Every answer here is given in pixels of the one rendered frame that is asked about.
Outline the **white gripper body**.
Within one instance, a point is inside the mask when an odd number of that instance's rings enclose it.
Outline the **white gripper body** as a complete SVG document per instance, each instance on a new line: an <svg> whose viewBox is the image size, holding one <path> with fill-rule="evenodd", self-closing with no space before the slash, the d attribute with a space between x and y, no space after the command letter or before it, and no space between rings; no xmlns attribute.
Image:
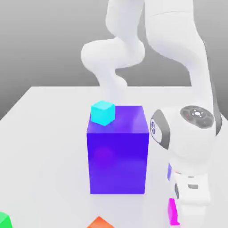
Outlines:
<svg viewBox="0 0 228 228"><path fill-rule="evenodd" d="M211 202L208 181L198 183L175 183L175 194L177 200L186 205L203 206Z"/></svg>

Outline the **small magenta cube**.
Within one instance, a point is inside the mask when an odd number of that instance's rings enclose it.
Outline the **small magenta cube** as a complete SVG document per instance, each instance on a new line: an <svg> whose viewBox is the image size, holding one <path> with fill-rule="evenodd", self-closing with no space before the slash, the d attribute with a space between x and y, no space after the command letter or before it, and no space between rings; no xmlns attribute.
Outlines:
<svg viewBox="0 0 228 228"><path fill-rule="evenodd" d="M175 204L175 199L170 198L168 202L168 218L169 218L169 224L171 226L179 226L180 223L178 222L178 213L177 208Z"/></svg>

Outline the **small orange cube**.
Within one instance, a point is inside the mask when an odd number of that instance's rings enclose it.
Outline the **small orange cube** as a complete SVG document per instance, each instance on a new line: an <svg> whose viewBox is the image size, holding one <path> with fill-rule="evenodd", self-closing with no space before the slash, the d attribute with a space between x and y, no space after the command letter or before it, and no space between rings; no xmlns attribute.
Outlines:
<svg viewBox="0 0 228 228"><path fill-rule="evenodd" d="M114 226L98 216L87 228L114 228Z"/></svg>

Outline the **small cyan cube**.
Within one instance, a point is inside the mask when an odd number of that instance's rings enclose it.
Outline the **small cyan cube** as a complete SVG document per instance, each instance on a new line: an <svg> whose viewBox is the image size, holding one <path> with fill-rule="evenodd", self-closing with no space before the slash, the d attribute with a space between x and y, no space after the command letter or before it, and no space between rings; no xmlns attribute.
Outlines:
<svg viewBox="0 0 228 228"><path fill-rule="evenodd" d="M91 121L106 126L115 120L115 104L98 101L91 106Z"/></svg>

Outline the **small green cube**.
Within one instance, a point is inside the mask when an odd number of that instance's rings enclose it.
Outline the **small green cube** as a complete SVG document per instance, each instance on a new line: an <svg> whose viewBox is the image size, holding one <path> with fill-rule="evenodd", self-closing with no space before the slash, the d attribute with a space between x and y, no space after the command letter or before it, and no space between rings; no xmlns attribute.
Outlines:
<svg viewBox="0 0 228 228"><path fill-rule="evenodd" d="M0 228L13 228L9 215L4 212L0 212Z"/></svg>

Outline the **large blue box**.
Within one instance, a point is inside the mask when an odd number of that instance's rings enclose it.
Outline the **large blue box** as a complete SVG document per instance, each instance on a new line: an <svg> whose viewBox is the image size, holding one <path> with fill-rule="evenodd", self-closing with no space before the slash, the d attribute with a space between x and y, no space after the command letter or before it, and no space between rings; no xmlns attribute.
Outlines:
<svg viewBox="0 0 228 228"><path fill-rule="evenodd" d="M117 106L107 126L88 122L91 194L144 194L149 130L142 106Z"/></svg>

